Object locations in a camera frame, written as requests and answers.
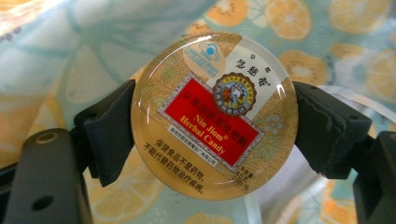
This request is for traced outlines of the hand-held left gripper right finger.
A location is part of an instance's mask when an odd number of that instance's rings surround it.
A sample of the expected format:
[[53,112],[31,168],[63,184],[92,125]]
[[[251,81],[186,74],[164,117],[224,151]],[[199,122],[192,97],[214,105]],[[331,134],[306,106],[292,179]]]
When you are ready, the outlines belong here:
[[329,179],[346,179],[348,154],[365,140],[372,121],[326,91],[293,81],[298,103],[295,145],[310,167]]

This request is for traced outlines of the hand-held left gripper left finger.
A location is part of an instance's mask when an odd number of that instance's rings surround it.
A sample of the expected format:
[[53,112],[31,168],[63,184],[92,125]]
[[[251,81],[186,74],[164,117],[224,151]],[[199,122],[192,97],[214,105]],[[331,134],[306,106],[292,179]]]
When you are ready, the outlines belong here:
[[115,182],[134,146],[131,104],[135,80],[74,117],[74,144],[78,169],[90,169],[93,178],[106,187]]

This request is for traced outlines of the round gold candy tin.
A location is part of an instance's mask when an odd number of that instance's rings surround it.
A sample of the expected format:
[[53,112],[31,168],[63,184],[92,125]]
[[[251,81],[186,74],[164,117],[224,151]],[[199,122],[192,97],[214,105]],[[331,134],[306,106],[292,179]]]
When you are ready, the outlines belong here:
[[186,35],[142,72],[132,100],[135,145],[166,186],[202,200],[244,196],[283,166],[298,129],[291,79],[259,43]]

